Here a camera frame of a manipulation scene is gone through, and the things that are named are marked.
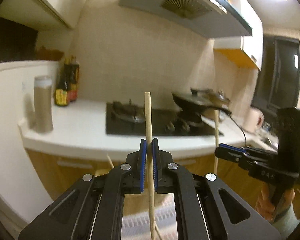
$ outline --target range hood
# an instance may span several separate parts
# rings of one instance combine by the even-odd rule
[[[227,0],[120,0],[190,28],[205,38],[251,36],[252,28]]]

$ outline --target white lid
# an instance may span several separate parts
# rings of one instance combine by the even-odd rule
[[[34,78],[35,87],[49,87],[52,86],[52,79],[50,76],[37,76]]]

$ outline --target silver screw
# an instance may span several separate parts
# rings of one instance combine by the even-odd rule
[[[207,180],[215,181],[217,177],[213,173],[208,173],[206,175],[206,178],[207,178]]]
[[[131,165],[128,163],[121,164],[121,169],[127,171],[131,168]]]
[[[82,179],[84,181],[90,181],[90,180],[92,180],[92,175],[91,174],[84,174]]]
[[[176,168],[178,168],[178,165],[176,163],[169,163],[168,168],[170,170],[175,170]]]

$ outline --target wok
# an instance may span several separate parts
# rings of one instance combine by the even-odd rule
[[[190,113],[203,113],[205,110],[212,108],[223,111],[227,115],[231,115],[232,112],[223,107],[215,106],[213,103],[204,97],[191,94],[180,94],[177,92],[172,93],[173,101],[181,107],[183,111]]]

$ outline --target white countertop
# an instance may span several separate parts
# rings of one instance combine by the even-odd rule
[[[121,136],[106,134],[106,103],[77,100],[67,107],[53,105],[54,130],[39,134],[27,128],[27,120],[19,122],[24,148],[53,155],[91,160],[124,161],[128,153],[137,151],[142,136]],[[214,127],[214,122],[205,119]],[[244,146],[240,129],[226,119],[220,124],[219,142],[233,146]],[[246,133],[247,143],[256,147],[266,147],[257,137]],[[159,147],[172,154],[173,158],[187,158],[214,152],[214,136],[164,137],[159,136]]]

